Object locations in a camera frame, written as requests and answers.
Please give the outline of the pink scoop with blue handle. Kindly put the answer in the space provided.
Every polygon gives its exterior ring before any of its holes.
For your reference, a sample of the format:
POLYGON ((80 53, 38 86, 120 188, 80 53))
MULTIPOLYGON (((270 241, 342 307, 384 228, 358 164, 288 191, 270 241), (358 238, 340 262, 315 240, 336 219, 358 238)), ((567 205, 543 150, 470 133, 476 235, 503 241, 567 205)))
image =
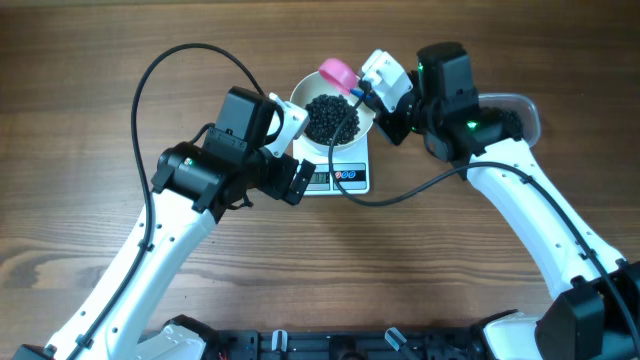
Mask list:
POLYGON ((318 68, 321 77, 343 95, 363 96, 358 89, 360 78, 352 68, 337 58, 326 59, 318 68))

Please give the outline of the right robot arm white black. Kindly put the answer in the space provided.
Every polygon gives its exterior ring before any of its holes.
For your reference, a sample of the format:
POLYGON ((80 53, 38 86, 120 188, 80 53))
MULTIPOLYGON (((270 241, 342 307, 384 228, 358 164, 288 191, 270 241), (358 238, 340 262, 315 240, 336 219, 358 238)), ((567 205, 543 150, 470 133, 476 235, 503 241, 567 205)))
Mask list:
POLYGON ((552 303, 541 315, 510 311, 479 328, 493 359, 633 359, 639 354, 639 267, 608 245, 545 175, 531 147, 535 105, 515 94, 482 94, 456 42, 424 47, 404 69, 374 51, 360 74, 367 105, 393 143, 423 136, 504 217, 544 279, 552 303))

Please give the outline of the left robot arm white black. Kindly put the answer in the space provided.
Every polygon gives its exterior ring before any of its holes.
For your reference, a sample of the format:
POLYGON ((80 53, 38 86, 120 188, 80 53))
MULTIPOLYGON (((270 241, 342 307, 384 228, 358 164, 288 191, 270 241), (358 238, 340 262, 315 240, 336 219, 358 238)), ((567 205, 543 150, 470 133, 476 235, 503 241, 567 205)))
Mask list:
POLYGON ((248 205, 249 189, 300 202, 315 167, 285 150, 308 122, 275 94, 232 88, 203 146, 182 142, 161 155, 137 225, 78 311, 45 346, 23 344, 15 358, 217 358, 217 333, 186 316, 141 335, 187 257, 226 211, 248 205))

